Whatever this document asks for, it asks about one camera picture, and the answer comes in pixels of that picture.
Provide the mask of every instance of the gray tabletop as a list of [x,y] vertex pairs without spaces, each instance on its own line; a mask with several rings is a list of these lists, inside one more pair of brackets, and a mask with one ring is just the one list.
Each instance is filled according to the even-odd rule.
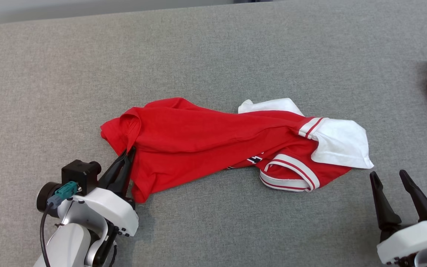
[[[405,223],[427,195],[427,1],[292,0],[0,25],[0,266],[40,255],[35,196],[73,159],[116,158],[99,126],[181,96],[223,112],[291,98],[355,120]],[[379,266],[369,170],[311,193],[221,171],[137,207],[115,266]],[[57,220],[48,218],[47,232]]]

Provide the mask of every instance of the folded red garment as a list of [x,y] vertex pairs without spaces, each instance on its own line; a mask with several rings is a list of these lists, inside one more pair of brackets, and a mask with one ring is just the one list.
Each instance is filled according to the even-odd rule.
[[257,163],[264,184],[310,191],[350,170],[311,160],[317,141],[308,135],[320,121],[287,111],[221,113],[171,98],[131,108],[103,124],[101,136],[117,154],[137,148],[131,174],[137,202],[221,169]]

